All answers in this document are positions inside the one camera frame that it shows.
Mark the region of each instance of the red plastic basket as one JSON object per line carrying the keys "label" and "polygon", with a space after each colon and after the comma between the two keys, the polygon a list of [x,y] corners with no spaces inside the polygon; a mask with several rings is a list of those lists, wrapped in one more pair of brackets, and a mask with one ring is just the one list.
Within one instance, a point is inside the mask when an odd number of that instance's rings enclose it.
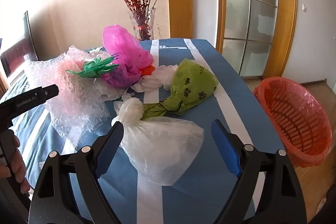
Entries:
{"label": "red plastic basket", "polygon": [[300,84],[263,80],[253,94],[270,118],[294,165],[320,165],[331,145],[331,127],[320,103]]}

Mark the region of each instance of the magenta plastic bag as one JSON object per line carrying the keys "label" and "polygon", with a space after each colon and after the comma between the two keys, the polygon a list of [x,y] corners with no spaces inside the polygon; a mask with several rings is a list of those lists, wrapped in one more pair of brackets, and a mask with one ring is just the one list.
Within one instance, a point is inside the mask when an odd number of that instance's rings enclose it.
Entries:
{"label": "magenta plastic bag", "polygon": [[107,26],[103,30],[103,45],[109,54],[119,54],[113,63],[119,64],[112,73],[102,75],[101,79],[114,88],[127,88],[141,77],[139,69],[148,67],[153,57],[144,50],[124,27]]}

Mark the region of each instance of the vase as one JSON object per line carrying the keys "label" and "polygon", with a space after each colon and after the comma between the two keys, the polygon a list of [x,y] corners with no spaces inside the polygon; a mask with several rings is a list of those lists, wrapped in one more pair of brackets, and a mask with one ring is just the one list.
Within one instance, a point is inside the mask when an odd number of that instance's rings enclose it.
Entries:
{"label": "vase", "polygon": [[128,12],[136,39],[140,41],[154,39],[155,10],[156,8]]}

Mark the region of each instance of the olive green bag with paw prints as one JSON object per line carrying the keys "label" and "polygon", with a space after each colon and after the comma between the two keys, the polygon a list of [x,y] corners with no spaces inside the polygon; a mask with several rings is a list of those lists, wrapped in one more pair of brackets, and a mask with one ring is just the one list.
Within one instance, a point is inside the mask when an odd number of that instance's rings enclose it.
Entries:
{"label": "olive green bag with paw prints", "polygon": [[218,79],[205,67],[184,59],[176,70],[170,96],[156,104],[144,104],[142,120],[163,116],[167,112],[182,115],[211,96]]}

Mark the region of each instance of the striped tablecloth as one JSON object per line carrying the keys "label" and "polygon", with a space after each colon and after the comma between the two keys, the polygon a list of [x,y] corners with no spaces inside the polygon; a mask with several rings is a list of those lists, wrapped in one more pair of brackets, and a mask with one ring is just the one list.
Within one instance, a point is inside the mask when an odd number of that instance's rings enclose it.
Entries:
{"label": "striped tablecloth", "polygon": [[[150,50],[155,67],[179,64],[184,58],[195,59],[217,76],[220,84],[215,94],[179,117],[204,128],[204,143],[194,162],[173,186],[162,187],[138,176],[121,148],[99,183],[123,224],[211,224],[236,183],[236,177],[227,170],[211,137],[212,121],[221,120],[243,143],[253,144],[260,151],[274,153],[283,148],[282,143],[248,87],[209,42],[172,38],[144,41],[142,46]],[[28,88],[26,78],[22,78],[2,101]],[[169,96],[169,92],[160,89],[135,96],[144,103],[155,103]],[[113,102],[107,101],[106,105],[112,118],[115,117]],[[63,154],[74,151],[56,133],[44,106],[16,118],[13,129],[21,140],[20,150],[32,186],[36,184],[40,172],[38,163],[44,161],[50,151],[57,150]],[[82,138],[77,148],[91,145],[109,129],[110,123],[103,124],[94,133]],[[71,179],[81,215],[90,219],[75,175],[71,175]],[[254,214],[263,181],[264,174],[261,173],[246,217]]]}

